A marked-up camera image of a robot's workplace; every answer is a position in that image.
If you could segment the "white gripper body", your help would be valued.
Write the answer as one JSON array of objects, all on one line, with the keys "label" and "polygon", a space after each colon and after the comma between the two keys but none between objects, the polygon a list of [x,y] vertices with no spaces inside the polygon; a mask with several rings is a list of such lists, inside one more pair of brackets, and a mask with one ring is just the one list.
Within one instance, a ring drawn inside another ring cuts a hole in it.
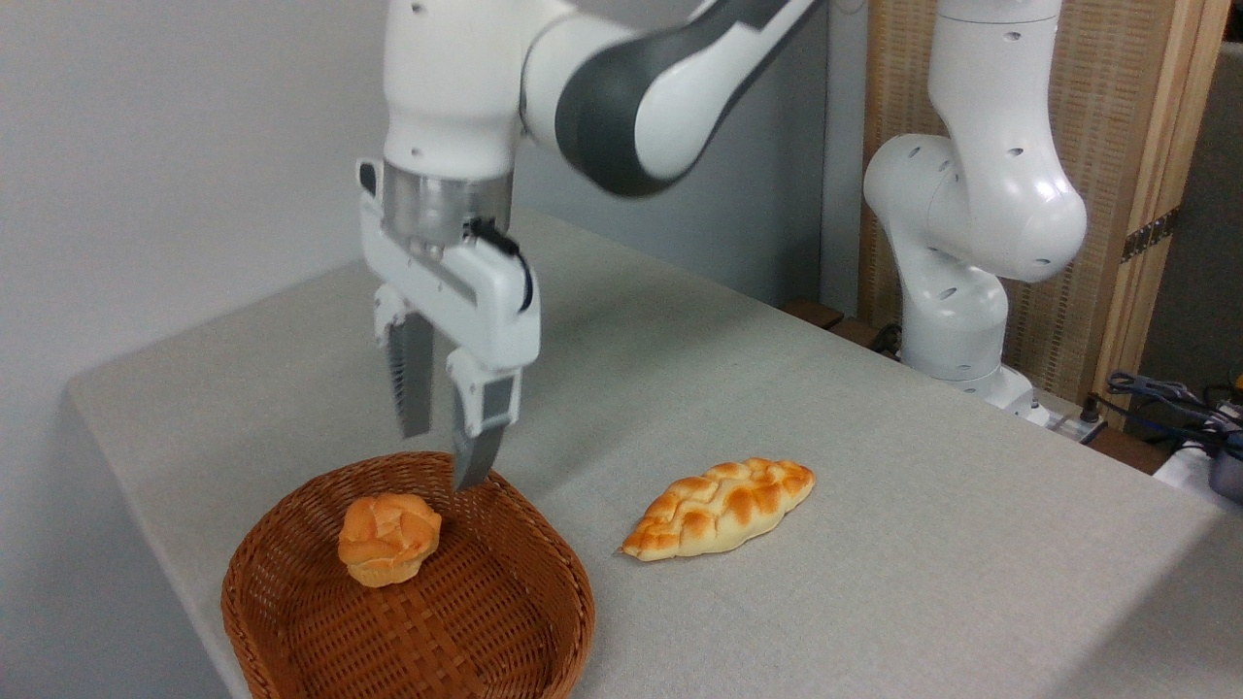
[{"label": "white gripper body", "polygon": [[539,353],[539,294],[508,229],[515,178],[439,179],[355,163],[368,267],[491,369]]}]

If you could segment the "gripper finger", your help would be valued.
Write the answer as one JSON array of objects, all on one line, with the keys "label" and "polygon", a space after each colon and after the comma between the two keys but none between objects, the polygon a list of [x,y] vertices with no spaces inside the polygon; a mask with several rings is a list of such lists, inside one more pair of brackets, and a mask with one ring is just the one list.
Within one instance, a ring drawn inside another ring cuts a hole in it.
[{"label": "gripper finger", "polygon": [[433,398],[434,327],[390,284],[374,294],[374,327],[404,439],[430,429]]},{"label": "gripper finger", "polygon": [[454,386],[452,488],[462,491],[484,483],[505,430],[520,415],[522,371],[491,369],[467,350],[452,350],[447,373]]}]

